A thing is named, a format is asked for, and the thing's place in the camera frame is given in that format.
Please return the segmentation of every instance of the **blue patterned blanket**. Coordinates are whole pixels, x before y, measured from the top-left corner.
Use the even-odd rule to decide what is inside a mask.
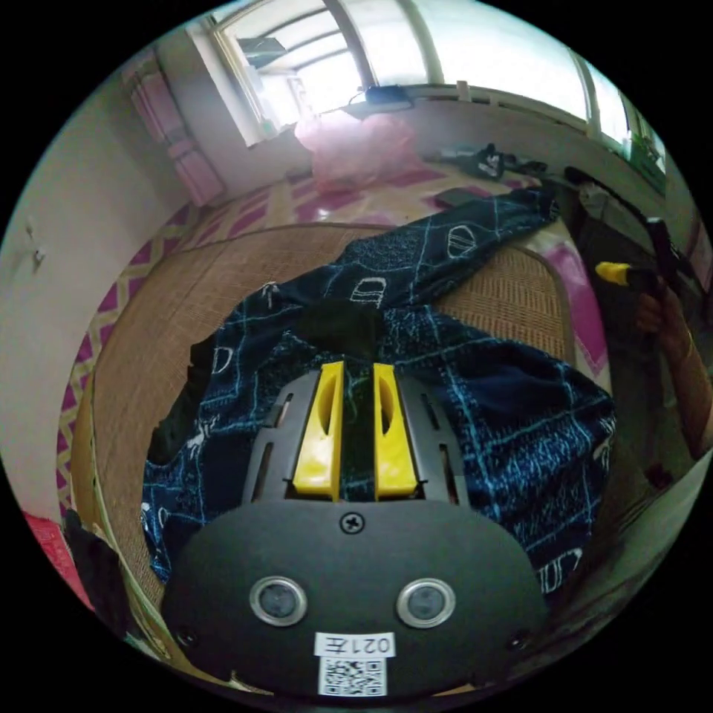
[[[558,214],[546,189],[478,199],[354,241],[333,263],[235,307],[214,335],[190,437],[169,463],[146,463],[141,517],[159,578],[168,581],[193,533],[239,505],[253,441],[282,386],[343,359],[345,428],[359,421],[371,362],[319,349],[294,330],[326,297],[379,308],[376,361],[430,386],[458,436],[471,505],[519,541],[543,592],[556,591],[591,537],[608,475],[613,401],[569,365],[431,305],[508,240]],[[342,463],[342,497],[373,497],[368,464],[348,453]]]

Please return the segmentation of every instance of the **person's arm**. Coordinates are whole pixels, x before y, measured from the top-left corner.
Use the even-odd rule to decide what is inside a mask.
[[[713,448],[713,387],[698,350],[689,337],[685,356],[666,357],[676,391],[678,412],[691,456],[698,460]]]
[[[683,437],[698,460],[713,448],[713,386],[693,343],[676,295],[667,290],[659,301],[639,298],[639,329],[657,333],[676,392]]]

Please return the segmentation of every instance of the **pink plastic bag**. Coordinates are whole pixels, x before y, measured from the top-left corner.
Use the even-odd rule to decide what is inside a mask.
[[[423,168],[413,129],[393,114],[359,121],[344,111],[330,112],[298,123],[295,136],[312,153],[320,193],[357,191]]]
[[[94,611],[89,602],[82,582],[79,580],[79,574],[74,566],[74,560],[69,553],[65,539],[62,537],[62,531],[59,525],[52,520],[36,518],[33,515],[24,513],[25,520],[35,535],[36,540],[42,546],[45,555],[53,564],[54,568],[59,572],[62,579],[72,588],[74,593],[82,600],[82,603]]]

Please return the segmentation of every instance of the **person's hand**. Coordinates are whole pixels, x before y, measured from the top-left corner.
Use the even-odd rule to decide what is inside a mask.
[[[681,303],[676,293],[666,287],[661,299],[639,295],[637,327],[646,333],[657,334],[666,359],[677,364],[686,356],[690,335]]]

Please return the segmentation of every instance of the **woven mat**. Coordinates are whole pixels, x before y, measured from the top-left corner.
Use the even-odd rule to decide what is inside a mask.
[[[190,345],[265,282],[295,278],[333,261],[355,238],[387,229],[295,225],[177,253],[157,265],[123,311],[94,374],[96,476],[117,546],[155,605],[163,586],[149,566],[140,525],[143,467],[152,429],[183,387]],[[438,308],[573,363],[564,288],[535,253],[503,249]]]

